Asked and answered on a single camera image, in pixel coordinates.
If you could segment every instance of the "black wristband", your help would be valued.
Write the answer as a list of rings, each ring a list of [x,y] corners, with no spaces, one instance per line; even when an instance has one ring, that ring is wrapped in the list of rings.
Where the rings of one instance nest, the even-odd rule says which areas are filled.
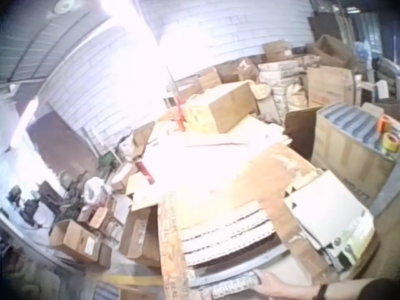
[[[325,293],[326,293],[327,289],[328,289],[328,285],[322,284],[321,287],[319,288],[317,296],[313,297],[312,300],[326,300]]]

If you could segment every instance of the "forearm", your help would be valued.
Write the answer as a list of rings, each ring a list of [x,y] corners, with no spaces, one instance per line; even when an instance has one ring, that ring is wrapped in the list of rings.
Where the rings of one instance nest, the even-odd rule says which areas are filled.
[[[356,300],[365,285],[373,279],[335,282],[328,285],[326,300]],[[282,290],[281,298],[293,300],[311,300],[317,295],[319,286],[287,286]]]

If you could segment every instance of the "ceiling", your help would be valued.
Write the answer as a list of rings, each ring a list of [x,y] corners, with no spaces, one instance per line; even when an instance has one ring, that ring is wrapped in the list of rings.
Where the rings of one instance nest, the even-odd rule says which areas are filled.
[[[25,83],[15,97],[27,100],[109,18],[94,0],[3,0],[0,13],[0,86]]]

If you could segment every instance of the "yellow floor line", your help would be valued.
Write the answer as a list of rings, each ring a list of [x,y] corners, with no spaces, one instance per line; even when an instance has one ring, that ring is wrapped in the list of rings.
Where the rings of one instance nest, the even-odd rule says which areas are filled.
[[[104,281],[115,286],[163,286],[163,277],[161,276],[128,276],[102,274],[96,276],[99,281]]]

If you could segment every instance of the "printed label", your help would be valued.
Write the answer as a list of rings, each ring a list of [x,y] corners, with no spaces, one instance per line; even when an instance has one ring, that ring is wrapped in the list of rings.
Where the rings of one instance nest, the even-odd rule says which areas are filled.
[[[87,255],[90,255],[90,256],[93,255],[93,249],[94,249],[95,243],[96,243],[96,241],[94,239],[92,239],[91,237],[87,238],[87,243],[85,246],[85,253]]]

